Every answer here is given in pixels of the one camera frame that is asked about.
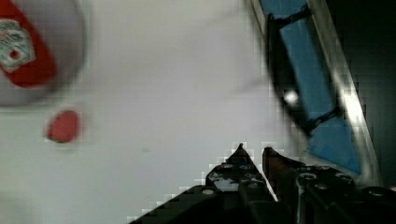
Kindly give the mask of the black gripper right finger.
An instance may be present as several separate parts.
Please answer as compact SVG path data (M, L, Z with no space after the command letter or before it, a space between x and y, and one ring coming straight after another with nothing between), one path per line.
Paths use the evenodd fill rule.
M360 187L329 166L308 166L266 147L262 169L296 224L395 224L395 192Z

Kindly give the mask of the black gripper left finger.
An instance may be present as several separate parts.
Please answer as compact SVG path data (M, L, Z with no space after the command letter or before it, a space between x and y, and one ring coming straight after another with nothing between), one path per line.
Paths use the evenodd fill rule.
M262 173L240 145L206 175L203 185L184 190L129 224L252 224L248 206L273 199Z

